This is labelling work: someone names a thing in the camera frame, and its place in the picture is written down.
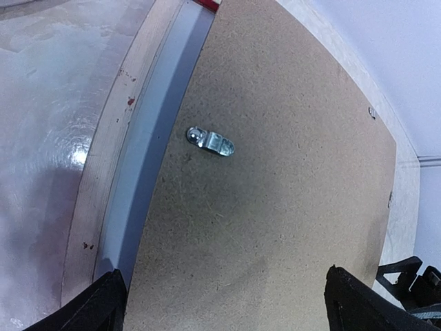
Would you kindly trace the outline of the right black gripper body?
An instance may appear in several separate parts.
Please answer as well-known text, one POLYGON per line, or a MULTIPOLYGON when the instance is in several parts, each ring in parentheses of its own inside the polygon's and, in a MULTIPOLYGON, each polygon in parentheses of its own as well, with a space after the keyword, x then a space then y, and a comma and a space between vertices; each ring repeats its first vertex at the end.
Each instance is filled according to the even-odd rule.
POLYGON ((410 302, 404 309, 419 319, 440 319, 440 271, 428 266, 410 288, 410 302))

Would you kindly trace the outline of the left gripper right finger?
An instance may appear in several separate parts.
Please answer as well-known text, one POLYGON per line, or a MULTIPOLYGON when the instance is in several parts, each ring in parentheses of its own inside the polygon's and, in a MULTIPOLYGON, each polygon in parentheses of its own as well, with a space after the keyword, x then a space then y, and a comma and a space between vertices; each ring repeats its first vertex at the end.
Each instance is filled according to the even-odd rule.
POLYGON ((325 285, 330 330, 437 330, 382 298, 344 268, 331 266, 325 285))

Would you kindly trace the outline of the cat and books photo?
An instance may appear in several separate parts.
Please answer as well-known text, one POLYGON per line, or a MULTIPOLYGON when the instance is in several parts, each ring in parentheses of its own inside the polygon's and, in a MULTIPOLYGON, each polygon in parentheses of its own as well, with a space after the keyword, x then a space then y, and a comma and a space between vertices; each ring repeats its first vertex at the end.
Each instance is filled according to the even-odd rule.
POLYGON ((117 165, 93 278, 113 269, 129 285, 150 201, 189 80, 214 20, 195 1, 184 1, 152 72, 145 80, 117 165))

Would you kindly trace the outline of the wooden red picture frame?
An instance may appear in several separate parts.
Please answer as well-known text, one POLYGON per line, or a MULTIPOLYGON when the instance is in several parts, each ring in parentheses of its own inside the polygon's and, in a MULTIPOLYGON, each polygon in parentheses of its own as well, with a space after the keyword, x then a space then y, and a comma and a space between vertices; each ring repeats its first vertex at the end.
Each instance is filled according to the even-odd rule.
POLYGON ((128 48, 105 101, 76 198, 63 268, 61 303, 93 281, 103 220, 123 144, 145 80, 184 1, 155 1, 128 48))

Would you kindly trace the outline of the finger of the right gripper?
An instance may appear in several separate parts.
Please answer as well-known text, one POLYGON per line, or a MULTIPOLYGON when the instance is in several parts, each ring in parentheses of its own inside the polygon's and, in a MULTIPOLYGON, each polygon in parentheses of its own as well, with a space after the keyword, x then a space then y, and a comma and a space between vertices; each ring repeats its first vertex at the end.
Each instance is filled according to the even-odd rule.
POLYGON ((393 297, 405 297, 409 293, 409 288, 417 277, 417 272, 422 265, 422 260, 416 256, 407 259, 380 265, 377 271, 377 282, 386 289, 393 297), (395 283, 391 283, 386 274, 397 274, 395 283))

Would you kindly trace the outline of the brown cardboard backing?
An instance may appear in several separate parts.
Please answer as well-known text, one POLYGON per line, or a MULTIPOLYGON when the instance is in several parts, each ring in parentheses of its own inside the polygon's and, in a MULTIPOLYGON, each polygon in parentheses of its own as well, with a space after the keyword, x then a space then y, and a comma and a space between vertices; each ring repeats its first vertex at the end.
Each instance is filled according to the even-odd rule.
POLYGON ((275 1, 221 3, 167 146, 126 330, 327 330, 326 274, 375 279, 396 144, 275 1), (233 142, 222 157, 190 127, 233 142))

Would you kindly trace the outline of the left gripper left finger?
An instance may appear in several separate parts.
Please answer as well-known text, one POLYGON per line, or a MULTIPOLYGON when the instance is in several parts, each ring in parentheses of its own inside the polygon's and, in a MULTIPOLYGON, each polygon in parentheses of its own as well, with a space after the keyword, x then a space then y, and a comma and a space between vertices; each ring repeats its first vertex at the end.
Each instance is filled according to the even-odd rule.
POLYGON ((127 289, 120 270, 106 272, 62 308, 28 330, 122 330, 127 289))

